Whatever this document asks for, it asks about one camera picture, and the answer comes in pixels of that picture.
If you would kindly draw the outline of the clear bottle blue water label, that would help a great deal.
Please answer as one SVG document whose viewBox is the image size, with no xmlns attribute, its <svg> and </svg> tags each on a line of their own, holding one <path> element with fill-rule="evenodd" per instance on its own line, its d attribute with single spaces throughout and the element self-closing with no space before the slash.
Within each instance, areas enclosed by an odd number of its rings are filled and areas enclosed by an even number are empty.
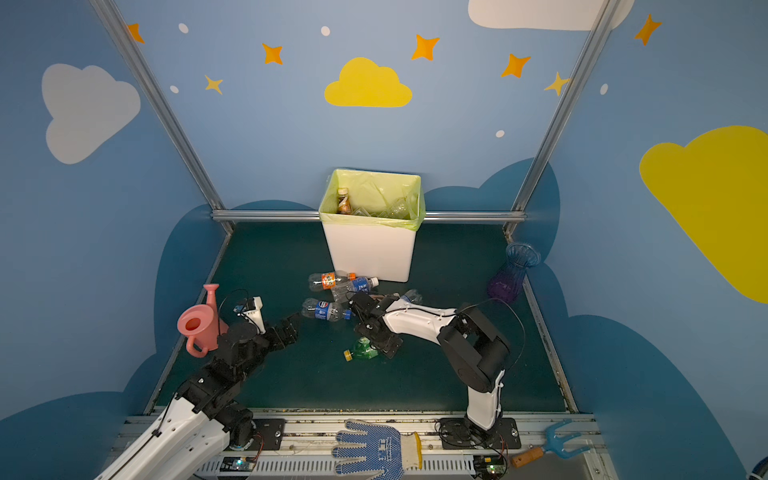
<svg viewBox="0 0 768 480">
<path fill-rule="evenodd" d="M 355 277 L 337 284 L 331 289 L 331 293 L 336 302 L 349 302 L 353 295 L 358 292 L 371 293 L 379 286 L 379 280 L 376 277 Z"/>
</svg>

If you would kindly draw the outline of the green bottle white cap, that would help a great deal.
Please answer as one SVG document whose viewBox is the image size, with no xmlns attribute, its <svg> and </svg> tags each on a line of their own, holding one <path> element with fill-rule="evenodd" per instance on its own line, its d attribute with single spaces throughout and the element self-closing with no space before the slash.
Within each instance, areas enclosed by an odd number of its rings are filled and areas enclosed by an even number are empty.
<svg viewBox="0 0 768 480">
<path fill-rule="evenodd" d="M 376 350 L 371 341 L 366 337 L 361 337 L 351 350 L 344 351 L 345 360 L 350 362 L 355 359 L 372 359 L 379 355 L 379 351 Z"/>
</svg>

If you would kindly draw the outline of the small bottle blue label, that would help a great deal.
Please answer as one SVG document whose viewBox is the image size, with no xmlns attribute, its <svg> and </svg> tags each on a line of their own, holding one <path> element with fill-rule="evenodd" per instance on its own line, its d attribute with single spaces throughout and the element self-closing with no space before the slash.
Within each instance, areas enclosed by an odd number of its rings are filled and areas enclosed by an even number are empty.
<svg viewBox="0 0 768 480">
<path fill-rule="evenodd" d="M 422 295 L 416 289 L 406 291 L 400 295 L 400 298 L 412 304 L 421 304 L 423 301 Z"/>
</svg>

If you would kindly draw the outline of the clear bottle orange label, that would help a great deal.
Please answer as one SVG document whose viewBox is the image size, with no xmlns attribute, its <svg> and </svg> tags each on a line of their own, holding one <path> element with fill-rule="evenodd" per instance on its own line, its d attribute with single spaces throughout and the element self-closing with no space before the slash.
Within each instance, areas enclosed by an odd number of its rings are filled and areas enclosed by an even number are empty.
<svg viewBox="0 0 768 480">
<path fill-rule="evenodd" d="M 313 273 L 308 277 L 309 289 L 319 292 L 330 290 L 337 285 L 347 283 L 357 277 L 355 273 L 345 271 L 331 271 L 326 273 Z"/>
</svg>

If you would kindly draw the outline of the pepsi label clear bottle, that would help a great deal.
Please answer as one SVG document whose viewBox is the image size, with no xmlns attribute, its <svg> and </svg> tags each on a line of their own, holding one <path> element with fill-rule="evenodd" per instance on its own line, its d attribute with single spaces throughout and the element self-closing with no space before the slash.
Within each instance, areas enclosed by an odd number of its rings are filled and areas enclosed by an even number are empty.
<svg viewBox="0 0 768 480">
<path fill-rule="evenodd" d="M 310 319 L 336 322 L 339 320 L 350 320 L 352 311 L 339 302 L 308 298 L 302 304 L 301 315 Z"/>
</svg>

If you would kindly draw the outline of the brown tea bottle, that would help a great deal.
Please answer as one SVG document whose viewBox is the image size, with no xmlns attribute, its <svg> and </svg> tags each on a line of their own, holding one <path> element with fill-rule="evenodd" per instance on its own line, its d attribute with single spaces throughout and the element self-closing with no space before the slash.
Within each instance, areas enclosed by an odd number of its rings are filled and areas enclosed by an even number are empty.
<svg viewBox="0 0 768 480">
<path fill-rule="evenodd" d="M 337 189 L 337 213 L 341 215 L 352 214 L 350 195 L 347 188 Z"/>
</svg>

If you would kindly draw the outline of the large clear bottle white cap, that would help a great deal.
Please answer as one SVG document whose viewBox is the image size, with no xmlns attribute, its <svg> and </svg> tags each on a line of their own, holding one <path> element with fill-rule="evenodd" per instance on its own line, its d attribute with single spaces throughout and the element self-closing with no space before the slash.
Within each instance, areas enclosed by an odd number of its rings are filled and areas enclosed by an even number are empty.
<svg viewBox="0 0 768 480">
<path fill-rule="evenodd" d="M 388 202 L 377 216 L 395 220 L 414 220 L 419 215 L 418 195 L 406 195 Z"/>
</svg>

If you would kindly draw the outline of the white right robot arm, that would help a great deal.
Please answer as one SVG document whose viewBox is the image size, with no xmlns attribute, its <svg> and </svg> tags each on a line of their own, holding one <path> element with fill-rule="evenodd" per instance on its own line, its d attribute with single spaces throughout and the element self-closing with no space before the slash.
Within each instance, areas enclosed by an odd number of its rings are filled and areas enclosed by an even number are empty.
<svg viewBox="0 0 768 480">
<path fill-rule="evenodd" d="M 511 347 L 477 306 L 440 309 L 405 296 L 375 298 L 357 292 L 350 307 L 358 318 L 355 331 L 389 359 L 402 346 L 404 335 L 440 346 L 468 389 L 467 421 L 485 432 L 495 427 L 502 413 L 502 380 Z"/>
</svg>

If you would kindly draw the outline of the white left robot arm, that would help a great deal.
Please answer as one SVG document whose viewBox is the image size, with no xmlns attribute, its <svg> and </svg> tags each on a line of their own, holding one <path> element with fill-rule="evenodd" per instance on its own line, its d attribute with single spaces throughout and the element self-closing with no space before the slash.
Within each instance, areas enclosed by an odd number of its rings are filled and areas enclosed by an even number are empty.
<svg viewBox="0 0 768 480">
<path fill-rule="evenodd" d="M 219 337 L 212 359 L 183 382 L 152 424 L 97 477 L 187 479 L 227 449 L 244 450 L 259 437 L 253 414 L 238 403 L 266 356 L 298 340 L 295 313 L 261 330 L 249 322 Z"/>
</svg>

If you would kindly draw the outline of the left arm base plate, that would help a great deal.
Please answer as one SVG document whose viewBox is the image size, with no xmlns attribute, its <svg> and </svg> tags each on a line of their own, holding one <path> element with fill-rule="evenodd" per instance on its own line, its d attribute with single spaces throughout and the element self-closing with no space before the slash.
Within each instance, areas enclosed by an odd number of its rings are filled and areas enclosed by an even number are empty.
<svg viewBox="0 0 768 480">
<path fill-rule="evenodd" d="M 245 451 L 276 451 L 281 448 L 286 420 L 283 418 L 256 418 L 251 421 Z"/>
</svg>

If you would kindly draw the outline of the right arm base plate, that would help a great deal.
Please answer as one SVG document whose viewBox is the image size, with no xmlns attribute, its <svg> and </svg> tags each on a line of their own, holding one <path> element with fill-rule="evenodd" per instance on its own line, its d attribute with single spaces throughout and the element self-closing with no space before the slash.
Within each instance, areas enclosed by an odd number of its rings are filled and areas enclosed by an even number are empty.
<svg viewBox="0 0 768 480">
<path fill-rule="evenodd" d="M 483 430 L 468 418 L 441 418 L 436 432 L 444 449 L 516 450 L 522 446 L 517 423 L 512 418 L 500 418 L 490 430 Z"/>
</svg>

